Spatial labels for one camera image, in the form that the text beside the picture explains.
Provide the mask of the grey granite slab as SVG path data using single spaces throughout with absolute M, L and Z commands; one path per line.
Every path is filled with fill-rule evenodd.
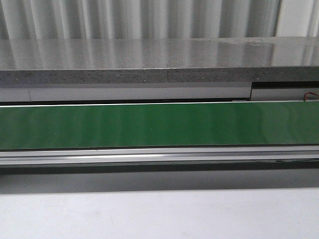
M 0 42 L 1 86 L 318 81 L 316 37 Z

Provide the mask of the white pleated curtain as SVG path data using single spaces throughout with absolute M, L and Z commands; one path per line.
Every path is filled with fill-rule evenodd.
M 1 39 L 166 39 L 319 34 L 316 0 L 3 0 Z

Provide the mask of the green conveyor belt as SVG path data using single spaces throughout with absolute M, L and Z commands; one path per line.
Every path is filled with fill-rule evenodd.
M 318 144 L 318 102 L 12 106 L 2 150 Z

